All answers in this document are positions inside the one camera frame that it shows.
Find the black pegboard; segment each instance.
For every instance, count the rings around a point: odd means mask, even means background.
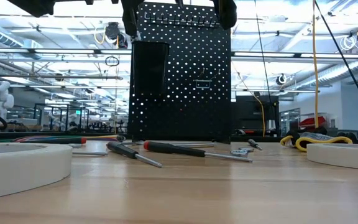
[[[142,40],[167,42],[170,54],[162,98],[135,95],[131,88],[128,133],[134,139],[229,142],[231,38],[229,30],[212,27],[214,9],[146,2],[139,6],[138,18]],[[211,80],[210,87],[197,88],[197,79]],[[207,84],[200,82],[198,87]]]

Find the ceiling light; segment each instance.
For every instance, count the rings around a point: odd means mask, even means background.
[[[302,54],[301,57],[313,57],[313,54]],[[345,58],[358,58],[358,54],[345,54]],[[340,54],[316,54],[316,58],[342,58]]]
[[[29,53],[29,51],[20,48],[0,48],[0,53]]]
[[[34,82],[32,81],[28,81],[24,78],[17,78],[17,77],[2,77],[3,79],[12,81],[12,82],[17,82],[17,83],[21,83],[21,84],[34,84]]]
[[[56,93],[56,95],[63,97],[63,98],[76,98],[76,96],[73,96],[73,95],[67,94],[67,93]]]
[[[34,88],[35,90],[38,90],[38,91],[40,91],[40,92],[42,92],[42,93],[50,93],[49,91],[47,91],[47,90],[44,90],[44,89],[41,89],[41,88]]]
[[[131,54],[131,50],[101,50],[102,54]]]
[[[35,52],[44,54],[94,54],[93,50],[86,49],[35,49]]]
[[[31,88],[61,88],[61,86],[30,86]]]
[[[234,56],[245,56],[245,57],[293,57],[295,54],[287,53],[261,53],[261,52],[234,52]]]

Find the wooden workbench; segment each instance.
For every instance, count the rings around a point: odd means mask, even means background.
[[[142,150],[159,169],[112,153],[74,156],[67,179],[0,197],[0,223],[358,223],[357,169],[260,145],[252,164]],[[82,150],[103,151],[105,142]]]

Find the wooden table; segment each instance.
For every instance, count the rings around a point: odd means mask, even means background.
[[[83,150],[104,145],[88,142]],[[250,155],[252,164],[141,150],[159,169],[112,153],[73,156],[69,178],[0,197],[0,223],[358,223],[357,169],[310,162],[279,143],[260,145],[265,150]]]

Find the roll of tape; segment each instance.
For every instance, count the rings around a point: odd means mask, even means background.
[[[71,172],[71,147],[0,143],[0,196],[64,179]]]

